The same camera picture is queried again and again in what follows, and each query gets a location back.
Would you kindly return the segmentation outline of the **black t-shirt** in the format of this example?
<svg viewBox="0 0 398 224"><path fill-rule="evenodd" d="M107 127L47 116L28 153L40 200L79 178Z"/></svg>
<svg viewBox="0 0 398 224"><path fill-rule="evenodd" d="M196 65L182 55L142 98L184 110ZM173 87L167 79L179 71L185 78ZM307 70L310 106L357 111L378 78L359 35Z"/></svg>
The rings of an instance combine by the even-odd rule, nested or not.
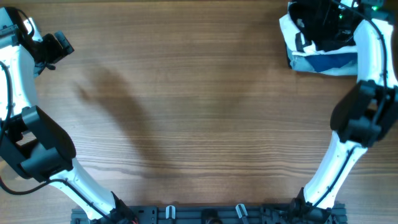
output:
<svg viewBox="0 0 398 224"><path fill-rule="evenodd" d="M353 33L361 18L330 0L295 0L288 13L305 39L329 52L354 46Z"/></svg>

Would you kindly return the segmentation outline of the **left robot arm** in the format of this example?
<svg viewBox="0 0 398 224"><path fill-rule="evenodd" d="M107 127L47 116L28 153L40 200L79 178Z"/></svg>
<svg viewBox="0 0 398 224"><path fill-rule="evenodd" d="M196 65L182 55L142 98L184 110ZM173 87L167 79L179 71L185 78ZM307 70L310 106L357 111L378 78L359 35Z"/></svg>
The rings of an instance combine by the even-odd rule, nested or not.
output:
<svg viewBox="0 0 398 224"><path fill-rule="evenodd" d="M15 7L1 8L1 158L23 179L51 185L79 205L89 223L137 223L138 218L102 187L76 159L68 133L37 105L34 80L74 51L63 32L41 36L34 21Z"/></svg>

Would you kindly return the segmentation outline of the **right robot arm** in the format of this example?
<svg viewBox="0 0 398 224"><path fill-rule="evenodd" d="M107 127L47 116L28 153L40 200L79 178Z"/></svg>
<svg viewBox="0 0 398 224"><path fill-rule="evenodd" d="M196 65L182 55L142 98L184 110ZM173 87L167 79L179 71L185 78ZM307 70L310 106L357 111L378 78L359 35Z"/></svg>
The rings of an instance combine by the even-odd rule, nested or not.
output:
<svg viewBox="0 0 398 224"><path fill-rule="evenodd" d="M392 35L395 1L289 1L280 18L287 63L298 72L354 75L335 106L329 148L290 205L267 205L291 223L342 222L335 197L355 163L397 120Z"/></svg>

